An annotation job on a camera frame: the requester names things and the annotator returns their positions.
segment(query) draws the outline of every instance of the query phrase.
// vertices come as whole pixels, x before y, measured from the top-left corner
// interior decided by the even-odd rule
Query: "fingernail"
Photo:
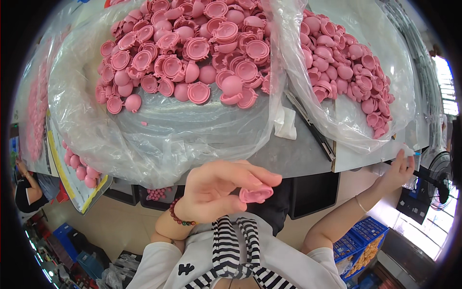
[[[255,185],[261,185],[261,184],[263,184],[259,179],[257,179],[256,176],[254,176],[254,175],[252,175],[252,174],[249,175],[249,181],[250,181],[251,183],[255,184]]]

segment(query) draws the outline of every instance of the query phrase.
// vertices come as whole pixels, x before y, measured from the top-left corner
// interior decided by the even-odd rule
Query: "white sleeve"
[[[306,254],[311,259],[318,262],[322,267],[326,268],[327,271],[334,277],[335,281],[340,288],[346,288],[345,282],[340,278],[337,266],[334,261],[334,251],[331,248],[322,247],[314,249],[313,251]]]
[[[180,249],[170,243],[155,242],[147,245],[141,263],[127,289],[163,288],[181,256]]]

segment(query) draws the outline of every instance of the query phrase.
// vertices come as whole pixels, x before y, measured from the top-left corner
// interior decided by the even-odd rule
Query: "plastic bag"
[[[271,44],[272,93],[268,97],[257,90],[259,97],[250,109],[222,105],[216,84],[210,85],[205,105],[142,89],[138,113],[123,110],[108,116],[96,102],[99,48],[113,39],[111,25],[141,3],[106,8],[80,23],[61,46],[50,75],[49,106],[66,144],[97,171],[149,189],[172,186],[192,166],[250,157],[269,140],[286,83],[277,40]]]
[[[21,158],[29,169],[34,171],[41,170],[34,167],[34,163],[41,160],[44,147],[45,117],[48,109],[47,88],[51,66],[58,48],[71,29],[71,24],[78,17],[78,13],[74,12],[80,5],[81,3],[77,2],[69,3],[54,16],[25,67],[18,89],[19,135],[21,140],[24,140],[20,143]]]
[[[346,274],[353,267],[353,262],[348,260],[348,258],[345,258],[340,262],[336,263],[335,266],[337,267],[339,275],[341,276],[343,274]]]
[[[285,39],[280,42],[280,50],[291,90],[299,96],[321,133],[359,153],[367,154],[379,149],[413,119],[413,73],[407,46],[373,1],[310,0],[310,7],[314,13],[325,14],[333,23],[343,25],[347,33],[355,36],[360,43],[370,44],[373,54],[380,59],[383,71],[390,77],[390,93],[396,98],[390,105],[394,120],[389,125],[389,132],[379,140],[372,138],[373,129],[367,126],[360,103],[340,95],[334,102],[322,101],[320,104],[314,95],[299,39],[307,0],[275,0],[272,4],[273,11],[277,9],[279,12],[274,17],[277,25],[281,25],[283,35],[280,38]]]

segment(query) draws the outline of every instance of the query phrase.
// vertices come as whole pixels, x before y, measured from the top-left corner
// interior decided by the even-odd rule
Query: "black and white striped fabric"
[[[213,268],[183,289],[210,288],[217,277],[244,279],[253,276],[265,289],[296,289],[273,271],[260,266],[260,244],[257,222],[252,219],[236,220],[247,248],[247,263],[239,264],[239,242],[227,215],[213,222]]]

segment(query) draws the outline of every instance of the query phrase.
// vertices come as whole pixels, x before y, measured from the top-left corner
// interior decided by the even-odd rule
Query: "red bead bracelet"
[[[195,226],[196,222],[195,221],[182,221],[178,219],[178,217],[175,215],[175,205],[178,202],[180,198],[175,199],[171,204],[170,204],[170,215],[173,217],[173,220],[175,220],[178,224],[183,225],[183,226]]]

